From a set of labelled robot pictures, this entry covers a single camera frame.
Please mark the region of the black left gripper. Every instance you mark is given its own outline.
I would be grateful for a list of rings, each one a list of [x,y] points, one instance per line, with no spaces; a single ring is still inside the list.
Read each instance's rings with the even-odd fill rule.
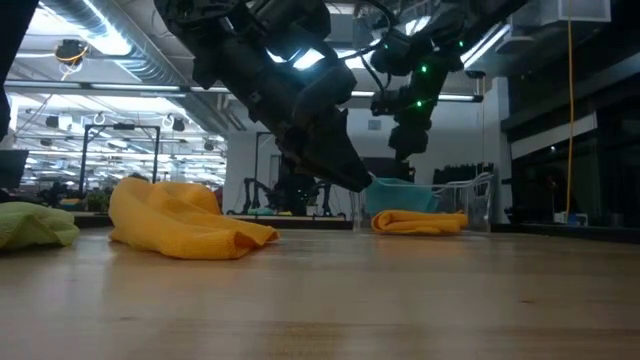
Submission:
[[[225,36],[214,50],[214,74],[278,139],[295,173],[356,193],[372,183],[347,134],[348,113],[338,109],[357,81],[333,51],[299,70],[245,37]]]

